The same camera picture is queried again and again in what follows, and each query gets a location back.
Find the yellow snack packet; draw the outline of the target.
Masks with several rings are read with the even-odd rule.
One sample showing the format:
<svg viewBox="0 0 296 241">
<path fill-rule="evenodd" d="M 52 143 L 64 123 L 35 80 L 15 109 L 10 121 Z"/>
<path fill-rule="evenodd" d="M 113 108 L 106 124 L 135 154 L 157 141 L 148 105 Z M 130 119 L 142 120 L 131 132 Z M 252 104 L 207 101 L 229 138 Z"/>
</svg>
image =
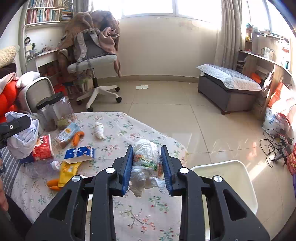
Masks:
<svg viewBox="0 0 296 241">
<path fill-rule="evenodd" d="M 58 187 L 62 188 L 66 183 L 76 175 L 78 168 L 80 167 L 81 162 L 69 164 L 65 161 L 62 162 L 60 166 L 60 176 L 58 181 Z"/>
</svg>

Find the clear plastic water bottle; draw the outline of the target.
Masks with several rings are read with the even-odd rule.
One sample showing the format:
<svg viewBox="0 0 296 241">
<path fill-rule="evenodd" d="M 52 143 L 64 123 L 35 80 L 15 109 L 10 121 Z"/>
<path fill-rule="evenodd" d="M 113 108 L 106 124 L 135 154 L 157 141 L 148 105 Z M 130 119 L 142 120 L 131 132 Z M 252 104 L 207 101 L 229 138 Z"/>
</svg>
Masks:
<svg viewBox="0 0 296 241">
<path fill-rule="evenodd" d="M 30 178 L 56 176 L 60 171 L 60 162 L 53 159 L 35 161 L 23 166 L 26 175 Z"/>
</svg>

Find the blue white carton box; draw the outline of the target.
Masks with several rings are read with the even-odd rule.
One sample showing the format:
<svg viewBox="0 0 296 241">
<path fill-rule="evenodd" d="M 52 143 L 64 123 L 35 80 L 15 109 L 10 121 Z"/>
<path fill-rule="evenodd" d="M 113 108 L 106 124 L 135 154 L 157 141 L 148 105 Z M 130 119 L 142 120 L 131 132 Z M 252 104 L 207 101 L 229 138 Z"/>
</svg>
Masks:
<svg viewBox="0 0 296 241">
<path fill-rule="evenodd" d="M 91 146 L 68 149 L 64 161 L 68 164 L 91 161 L 95 158 L 95 149 Z"/>
</svg>

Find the white plastic trash bin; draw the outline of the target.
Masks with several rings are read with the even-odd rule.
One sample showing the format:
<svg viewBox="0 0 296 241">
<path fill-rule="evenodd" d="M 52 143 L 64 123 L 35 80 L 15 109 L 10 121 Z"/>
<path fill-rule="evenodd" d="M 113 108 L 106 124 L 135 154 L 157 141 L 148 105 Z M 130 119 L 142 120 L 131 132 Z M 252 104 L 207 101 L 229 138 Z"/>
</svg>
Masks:
<svg viewBox="0 0 296 241">
<path fill-rule="evenodd" d="M 238 160 L 195 166 L 191 168 L 199 176 L 212 178 L 221 176 L 242 198 L 254 214 L 258 210 L 258 202 L 247 168 Z"/>
</svg>

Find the orange red cushion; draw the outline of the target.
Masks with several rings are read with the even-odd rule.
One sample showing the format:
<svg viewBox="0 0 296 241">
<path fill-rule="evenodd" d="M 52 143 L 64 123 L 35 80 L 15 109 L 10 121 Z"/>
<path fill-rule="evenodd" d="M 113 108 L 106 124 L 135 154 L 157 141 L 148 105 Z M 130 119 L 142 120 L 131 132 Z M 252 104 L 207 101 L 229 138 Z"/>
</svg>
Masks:
<svg viewBox="0 0 296 241">
<path fill-rule="evenodd" d="M 16 87 L 16 81 L 11 81 L 4 88 L 0 99 L 0 123 L 6 122 L 6 113 L 10 111 L 19 111 L 18 106 L 16 105 L 18 94 L 19 89 Z"/>
</svg>

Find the grey white chair back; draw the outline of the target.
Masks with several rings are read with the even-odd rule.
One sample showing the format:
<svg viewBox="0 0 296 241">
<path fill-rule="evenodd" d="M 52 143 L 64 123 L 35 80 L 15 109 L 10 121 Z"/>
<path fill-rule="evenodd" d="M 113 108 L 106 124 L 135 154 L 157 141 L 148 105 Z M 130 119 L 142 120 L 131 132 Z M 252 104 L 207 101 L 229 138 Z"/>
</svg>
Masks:
<svg viewBox="0 0 296 241">
<path fill-rule="evenodd" d="M 32 114 L 36 113 L 36 105 L 42 99 L 50 97 L 55 93 L 49 78 L 40 77 L 35 79 L 26 87 L 21 88 L 16 104 L 21 112 Z"/>
</svg>

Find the orange peel piece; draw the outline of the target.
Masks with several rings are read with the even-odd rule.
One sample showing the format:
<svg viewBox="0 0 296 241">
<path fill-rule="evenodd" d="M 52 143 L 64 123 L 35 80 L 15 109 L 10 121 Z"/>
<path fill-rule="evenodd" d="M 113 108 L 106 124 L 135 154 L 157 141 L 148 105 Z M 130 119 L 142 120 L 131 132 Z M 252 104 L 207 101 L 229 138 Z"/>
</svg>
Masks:
<svg viewBox="0 0 296 241">
<path fill-rule="evenodd" d="M 79 144 L 80 139 L 84 137 L 84 132 L 83 131 L 78 131 L 74 134 L 74 137 L 72 139 L 72 146 L 77 147 Z"/>
</svg>

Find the floral tablecloth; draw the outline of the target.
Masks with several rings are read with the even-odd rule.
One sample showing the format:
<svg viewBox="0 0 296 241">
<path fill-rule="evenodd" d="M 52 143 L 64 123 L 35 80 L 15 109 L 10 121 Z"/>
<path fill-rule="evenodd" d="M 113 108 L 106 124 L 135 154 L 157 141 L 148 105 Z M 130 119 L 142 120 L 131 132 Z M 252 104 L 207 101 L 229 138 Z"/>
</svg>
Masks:
<svg viewBox="0 0 296 241">
<path fill-rule="evenodd" d="M 104 125 L 103 140 L 94 135 L 94 124 Z M 81 164 L 80 175 L 89 177 L 112 165 L 126 154 L 127 148 L 141 138 L 158 147 L 166 146 L 172 157 L 187 159 L 186 148 L 177 140 L 121 112 L 76 113 L 75 123 L 84 132 L 80 146 L 92 146 L 95 158 Z M 21 166 L 14 181 L 11 198 L 30 221 L 35 221 L 56 195 L 47 187 L 56 176 L 30 178 Z M 124 197 L 113 198 L 115 233 L 117 240 L 178 240 L 181 222 L 181 197 L 171 197 L 164 188 L 145 190 L 137 198 L 131 191 Z"/>
</svg>

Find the white printed shopping bag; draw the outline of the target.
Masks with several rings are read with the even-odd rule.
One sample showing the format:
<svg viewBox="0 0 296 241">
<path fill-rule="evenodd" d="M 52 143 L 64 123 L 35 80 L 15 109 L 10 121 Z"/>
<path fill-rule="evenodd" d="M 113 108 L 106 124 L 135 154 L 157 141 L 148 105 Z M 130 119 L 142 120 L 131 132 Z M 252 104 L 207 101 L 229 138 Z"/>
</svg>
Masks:
<svg viewBox="0 0 296 241">
<path fill-rule="evenodd" d="M 265 109 L 265 117 L 262 126 L 263 130 L 280 132 L 281 129 L 287 131 L 288 127 L 287 119 L 283 115 L 273 112 L 271 108 Z"/>
</svg>

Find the white bookshelf with books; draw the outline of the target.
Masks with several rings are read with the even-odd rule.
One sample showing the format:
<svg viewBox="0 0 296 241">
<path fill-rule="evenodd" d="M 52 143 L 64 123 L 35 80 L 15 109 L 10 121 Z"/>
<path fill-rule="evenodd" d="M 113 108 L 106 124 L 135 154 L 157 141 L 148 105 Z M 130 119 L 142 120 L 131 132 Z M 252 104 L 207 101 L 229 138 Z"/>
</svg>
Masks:
<svg viewBox="0 0 296 241">
<path fill-rule="evenodd" d="M 18 44 L 23 73 L 57 59 L 65 26 L 72 19 L 74 1 L 26 1 L 23 5 Z"/>
</svg>

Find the grey storage bench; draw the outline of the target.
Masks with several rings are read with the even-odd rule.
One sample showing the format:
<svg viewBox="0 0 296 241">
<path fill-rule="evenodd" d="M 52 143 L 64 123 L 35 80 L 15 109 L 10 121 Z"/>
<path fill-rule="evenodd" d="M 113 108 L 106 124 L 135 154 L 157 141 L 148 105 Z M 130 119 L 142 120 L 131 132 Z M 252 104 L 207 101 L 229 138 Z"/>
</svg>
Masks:
<svg viewBox="0 0 296 241">
<path fill-rule="evenodd" d="M 227 89 L 221 80 L 208 74 L 200 75 L 198 92 L 218 106 L 222 114 L 250 111 L 259 94 L 258 91 Z"/>
</svg>

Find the white paper on floor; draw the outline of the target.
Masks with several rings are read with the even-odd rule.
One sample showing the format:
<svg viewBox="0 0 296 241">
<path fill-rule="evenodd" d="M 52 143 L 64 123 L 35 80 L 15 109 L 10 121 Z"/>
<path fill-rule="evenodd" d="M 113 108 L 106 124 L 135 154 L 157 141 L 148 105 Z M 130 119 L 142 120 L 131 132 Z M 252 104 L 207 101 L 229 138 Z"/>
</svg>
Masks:
<svg viewBox="0 0 296 241">
<path fill-rule="evenodd" d="M 137 85 L 137 86 L 135 87 L 136 90 L 140 90 L 140 89 L 148 89 L 148 88 L 149 88 L 148 85 Z"/>
</svg>

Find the quilted bench cover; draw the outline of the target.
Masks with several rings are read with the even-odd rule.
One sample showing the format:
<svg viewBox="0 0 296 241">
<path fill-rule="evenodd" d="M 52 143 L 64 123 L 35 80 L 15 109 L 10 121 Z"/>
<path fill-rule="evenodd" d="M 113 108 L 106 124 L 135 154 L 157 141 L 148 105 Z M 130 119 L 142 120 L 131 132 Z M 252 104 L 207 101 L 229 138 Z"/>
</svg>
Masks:
<svg viewBox="0 0 296 241">
<path fill-rule="evenodd" d="M 229 90 L 242 91 L 261 91 L 260 85 L 251 78 L 232 69 L 216 66 L 212 64 L 203 64 L 197 66 L 201 72 L 220 80 Z"/>
</svg>

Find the wooden desk shelf unit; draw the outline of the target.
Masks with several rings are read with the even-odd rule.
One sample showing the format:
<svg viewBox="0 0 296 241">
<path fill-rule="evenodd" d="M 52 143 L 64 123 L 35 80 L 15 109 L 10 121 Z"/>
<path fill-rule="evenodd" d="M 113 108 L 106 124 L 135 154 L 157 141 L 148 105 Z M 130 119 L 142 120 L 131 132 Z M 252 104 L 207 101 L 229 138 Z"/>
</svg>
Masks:
<svg viewBox="0 0 296 241">
<path fill-rule="evenodd" d="M 265 109 L 281 82 L 287 87 L 292 85 L 290 64 L 292 62 L 291 38 L 260 32 L 247 25 L 243 33 L 243 43 L 239 50 L 237 71 L 256 78 L 262 88 L 252 111 L 259 120 L 263 120 Z"/>
</svg>

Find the beige curtain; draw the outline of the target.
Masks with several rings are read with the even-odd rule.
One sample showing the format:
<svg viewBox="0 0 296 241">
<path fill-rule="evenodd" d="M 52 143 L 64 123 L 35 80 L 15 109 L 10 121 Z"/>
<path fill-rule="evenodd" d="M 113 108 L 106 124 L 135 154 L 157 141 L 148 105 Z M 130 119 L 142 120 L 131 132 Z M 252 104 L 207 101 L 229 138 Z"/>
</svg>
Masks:
<svg viewBox="0 0 296 241">
<path fill-rule="evenodd" d="M 242 1 L 222 1 L 221 7 L 221 28 L 218 31 L 214 64 L 235 70 L 242 39 Z"/>
</svg>

